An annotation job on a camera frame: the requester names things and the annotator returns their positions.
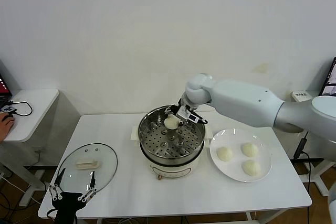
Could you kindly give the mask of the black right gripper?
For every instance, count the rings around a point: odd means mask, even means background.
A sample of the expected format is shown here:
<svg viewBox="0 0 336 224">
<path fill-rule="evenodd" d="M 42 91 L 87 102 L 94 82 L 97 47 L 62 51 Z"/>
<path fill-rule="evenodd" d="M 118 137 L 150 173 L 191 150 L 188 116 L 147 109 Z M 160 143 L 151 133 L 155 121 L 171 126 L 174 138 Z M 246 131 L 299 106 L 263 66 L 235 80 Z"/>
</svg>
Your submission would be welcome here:
<svg viewBox="0 0 336 224">
<path fill-rule="evenodd" d="M 191 103 L 189 100 L 180 98 L 177 105 L 170 105 L 165 109 L 166 115 L 187 115 L 188 113 L 196 110 L 196 104 Z M 179 126 L 184 125 L 184 121 L 179 121 Z"/>
</svg>

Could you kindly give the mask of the person's bare hand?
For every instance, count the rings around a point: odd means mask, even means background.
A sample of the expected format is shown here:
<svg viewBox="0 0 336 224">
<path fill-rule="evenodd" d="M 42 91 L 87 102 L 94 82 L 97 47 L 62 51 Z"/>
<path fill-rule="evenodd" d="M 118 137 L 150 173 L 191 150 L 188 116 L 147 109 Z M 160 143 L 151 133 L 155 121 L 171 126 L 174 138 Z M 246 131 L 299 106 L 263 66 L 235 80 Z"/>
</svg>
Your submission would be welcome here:
<svg viewBox="0 0 336 224">
<path fill-rule="evenodd" d="M 12 115 L 8 113 L 1 113 L 0 115 L 0 142 L 2 143 L 11 128 L 13 127 L 15 119 Z"/>
</svg>

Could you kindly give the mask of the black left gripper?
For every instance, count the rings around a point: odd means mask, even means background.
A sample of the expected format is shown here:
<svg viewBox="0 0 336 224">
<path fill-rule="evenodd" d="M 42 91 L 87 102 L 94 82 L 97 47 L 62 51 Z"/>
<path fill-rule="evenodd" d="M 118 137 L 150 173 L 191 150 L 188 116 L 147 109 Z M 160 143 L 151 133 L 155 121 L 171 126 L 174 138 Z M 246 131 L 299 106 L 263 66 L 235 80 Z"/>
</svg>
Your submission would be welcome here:
<svg viewBox="0 0 336 224">
<path fill-rule="evenodd" d="M 97 193 L 96 173 L 95 171 L 90 173 L 90 183 L 86 186 L 86 192 L 81 195 L 81 193 L 62 192 L 60 183 L 65 170 L 63 168 L 58 173 L 54 183 L 49 185 L 48 191 L 52 198 L 52 206 L 57 211 L 54 223 L 73 224 L 78 223 L 77 211 L 83 209 Z"/>
</svg>

